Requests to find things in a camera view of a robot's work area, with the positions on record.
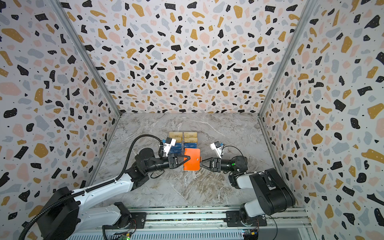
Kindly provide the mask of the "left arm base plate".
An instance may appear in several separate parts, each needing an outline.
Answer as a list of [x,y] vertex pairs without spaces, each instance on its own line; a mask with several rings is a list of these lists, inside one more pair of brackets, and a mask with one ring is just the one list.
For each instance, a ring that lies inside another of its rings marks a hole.
[[119,219],[118,226],[120,229],[137,230],[143,229],[146,223],[147,213],[137,212],[130,214],[122,214]]

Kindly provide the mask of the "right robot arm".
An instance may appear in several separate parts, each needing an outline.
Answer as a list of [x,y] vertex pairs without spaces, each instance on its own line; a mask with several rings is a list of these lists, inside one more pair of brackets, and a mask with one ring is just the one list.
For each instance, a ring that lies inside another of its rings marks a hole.
[[234,217],[227,218],[233,223],[252,226],[260,217],[284,212],[296,204],[294,194],[276,169],[248,173],[248,159],[244,156],[230,160],[209,158],[200,166],[211,172],[228,172],[230,184],[235,189],[254,190],[256,198],[242,204]]

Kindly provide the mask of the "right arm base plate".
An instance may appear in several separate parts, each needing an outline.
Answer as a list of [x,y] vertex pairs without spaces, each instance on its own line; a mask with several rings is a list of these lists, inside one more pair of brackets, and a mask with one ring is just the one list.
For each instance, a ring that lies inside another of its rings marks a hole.
[[266,227],[267,220],[263,215],[249,217],[243,210],[226,211],[224,222],[228,227]]

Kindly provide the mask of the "orange card holder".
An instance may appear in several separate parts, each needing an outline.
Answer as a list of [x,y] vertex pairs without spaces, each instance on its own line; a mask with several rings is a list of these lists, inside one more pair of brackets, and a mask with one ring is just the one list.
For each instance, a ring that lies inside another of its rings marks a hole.
[[186,163],[184,163],[184,171],[199,171],[201,169],[201,150],[186,148],[185,155],[190,157]]

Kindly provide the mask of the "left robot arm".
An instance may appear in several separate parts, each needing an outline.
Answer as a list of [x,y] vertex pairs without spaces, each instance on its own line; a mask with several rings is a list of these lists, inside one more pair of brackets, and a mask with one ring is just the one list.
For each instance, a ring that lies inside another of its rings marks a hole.
[[76,232],[100,226],[134,227],[137,221],[123,203],[116,202],[103,208],[95,206],[141,187],[149,180],[149,173],[176,169],[190,159],[178,154],[157,158],[152,149],[144,148],[119,179],[112,178],[79,190],[70,191],[64,187],[56,191],[37,221],[43,239],[66,240]]

